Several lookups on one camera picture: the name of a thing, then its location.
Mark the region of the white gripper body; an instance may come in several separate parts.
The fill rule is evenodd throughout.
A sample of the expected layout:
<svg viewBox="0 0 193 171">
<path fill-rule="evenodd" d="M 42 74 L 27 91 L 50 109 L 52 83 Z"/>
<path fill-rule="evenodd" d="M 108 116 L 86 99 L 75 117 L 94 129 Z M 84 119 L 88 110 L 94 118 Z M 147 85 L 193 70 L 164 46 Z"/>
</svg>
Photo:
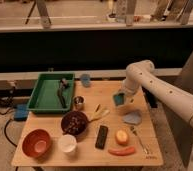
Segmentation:
<svg viewBox="0 0 193 171">
<path fill-rule="evenodd" d="M 124 79 L 122 81 L 120 91 L 125 94 L 126 97 L 133 97 L 139 89 L 139 84 L 133 80 Z"/>
</svg>

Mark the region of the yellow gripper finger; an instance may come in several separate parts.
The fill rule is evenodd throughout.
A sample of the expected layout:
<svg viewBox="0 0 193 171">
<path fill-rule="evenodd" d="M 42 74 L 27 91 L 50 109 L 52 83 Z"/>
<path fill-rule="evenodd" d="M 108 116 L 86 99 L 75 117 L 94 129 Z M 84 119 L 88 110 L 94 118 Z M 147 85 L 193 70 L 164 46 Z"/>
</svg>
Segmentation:
<svg viewBox="0 0 193 171">
<path fill-rule="evenodd" d="M 132 97 L 125 97 L 123 106 L 128 107 L 133 103 L 133 101 L 134 101 L 134 99 Z"/>
</svg>

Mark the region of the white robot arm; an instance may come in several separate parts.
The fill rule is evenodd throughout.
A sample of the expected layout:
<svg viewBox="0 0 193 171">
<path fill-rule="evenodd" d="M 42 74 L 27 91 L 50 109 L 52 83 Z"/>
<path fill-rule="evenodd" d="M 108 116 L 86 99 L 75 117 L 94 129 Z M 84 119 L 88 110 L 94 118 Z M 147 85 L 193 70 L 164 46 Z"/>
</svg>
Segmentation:
<svg viewBox="0 0 193 171">
<path fill-rule="evenodd" d="M 121 91 L 126 96 L 134 96 L 142 86 L 193 127 L 193 95 L 158 79 L 153 75 L 154 69 L 150 60 L 129 64 Z M 193 145 L 187 171 L 193 171 Z"/>
</svg>

